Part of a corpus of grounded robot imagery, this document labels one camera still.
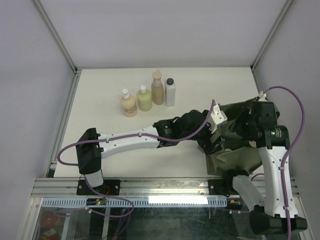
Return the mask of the white bottle dark cap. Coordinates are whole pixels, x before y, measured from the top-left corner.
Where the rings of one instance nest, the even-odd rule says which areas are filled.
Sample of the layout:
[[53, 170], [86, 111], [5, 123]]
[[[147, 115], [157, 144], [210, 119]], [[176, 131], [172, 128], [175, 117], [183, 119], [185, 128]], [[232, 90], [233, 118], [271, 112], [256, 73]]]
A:
[[167, 107], [175, 105], [176, 84], [173, 78], [167, 78], [165, 81], [164, 98]]

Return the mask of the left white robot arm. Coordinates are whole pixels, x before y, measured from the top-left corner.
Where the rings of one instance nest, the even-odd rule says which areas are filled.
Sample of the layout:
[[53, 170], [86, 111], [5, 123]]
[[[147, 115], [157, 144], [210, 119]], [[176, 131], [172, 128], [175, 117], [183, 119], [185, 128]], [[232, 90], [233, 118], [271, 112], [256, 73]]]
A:
[[220, 147], [220, 143], [213, 143], [211, 137], [218, 126], [227, 121], [227, 116], [220, 110], [191, 110], [181, 117], [159, 120], [125, 133], [100, 134], [95, 128], [89, 128], [76, 145], [79, 173], [87, 181], [87, 188], [93, 194], [100, 194], [105, 188], [102, 159], [138, 149], [173, 147], [185, 140], [196, 141], [206, 155], [211, 155]]

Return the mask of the small tan pump bottle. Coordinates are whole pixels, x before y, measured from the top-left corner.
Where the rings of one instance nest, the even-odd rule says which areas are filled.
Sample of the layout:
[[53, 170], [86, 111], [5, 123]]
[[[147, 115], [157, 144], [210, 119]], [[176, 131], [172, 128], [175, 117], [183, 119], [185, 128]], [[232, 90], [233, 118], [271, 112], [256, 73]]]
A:
[[127, 88], [122, 89], [120, 104], [126, 117], [134, 117], [137, 114], [138, 108], [136, 100], [134, 96], [129, 93]]

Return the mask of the olive green canvas bag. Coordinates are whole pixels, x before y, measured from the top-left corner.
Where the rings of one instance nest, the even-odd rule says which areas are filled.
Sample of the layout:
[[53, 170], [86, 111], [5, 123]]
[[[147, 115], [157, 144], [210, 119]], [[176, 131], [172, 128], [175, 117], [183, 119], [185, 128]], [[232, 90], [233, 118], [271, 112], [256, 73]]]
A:
[[[227, 123], [218, 126], [215, 133], [225, 141], [222, 150], [205, 156], [208, 175], [223, 177], [228, 171], [242, 170], [249, 175], [262, 165], [259, 149], [272, 149], [279, 144], [276, 131], [278, 124], [265, 129], [263, 138], [257, 141], [246, 140], [234, 132], [234, 122], [242, 112], [242, 108], [250, 109], [253, 101], [256, 100], [250, 99], [220, 106], [220, 110], [227, 116]], [[275, 111], [278, 122], [280, 113], [276, 107]]]

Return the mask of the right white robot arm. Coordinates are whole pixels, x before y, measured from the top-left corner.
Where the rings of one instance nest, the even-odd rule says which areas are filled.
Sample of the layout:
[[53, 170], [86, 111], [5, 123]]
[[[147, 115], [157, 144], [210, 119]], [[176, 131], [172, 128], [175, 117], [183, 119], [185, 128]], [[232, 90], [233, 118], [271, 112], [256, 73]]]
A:
[[286, 235], [288, 238], [308, 228], [293, 201], [289, 155], [293, 144], [288, 128], [278, 124], [279, 110], [271, 101], [250, 99], [222, 105], [229, 130], [245, 141], [256, 143], [264, 172], [265, 196], [249, 177], [224, 180], [226, 192], [238, 192], [250, 209], [250, 227], [256, 235]]

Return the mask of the beige pump bottle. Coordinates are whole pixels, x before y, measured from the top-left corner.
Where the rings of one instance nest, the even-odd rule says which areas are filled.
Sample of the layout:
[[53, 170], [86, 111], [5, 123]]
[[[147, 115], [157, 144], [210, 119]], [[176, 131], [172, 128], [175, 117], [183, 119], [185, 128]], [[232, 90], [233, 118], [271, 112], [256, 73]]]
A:
[[152, 73], [151, 95], [152, 101], [156, 105], [162, 105], [164, 102], [164, 86], [162, 84], [162, 73], [158, 69]]

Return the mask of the yellow-green lotion bottle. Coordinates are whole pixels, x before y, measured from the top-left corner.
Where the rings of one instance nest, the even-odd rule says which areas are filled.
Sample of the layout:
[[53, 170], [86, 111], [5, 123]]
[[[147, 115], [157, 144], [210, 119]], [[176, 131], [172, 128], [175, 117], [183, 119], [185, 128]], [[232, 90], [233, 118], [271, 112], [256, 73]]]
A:
[[140, 89], [137, 92], [138, 107], [141, 111], [147, 112], [153, 106], [152, 93], [145, 85], [140, 85]]

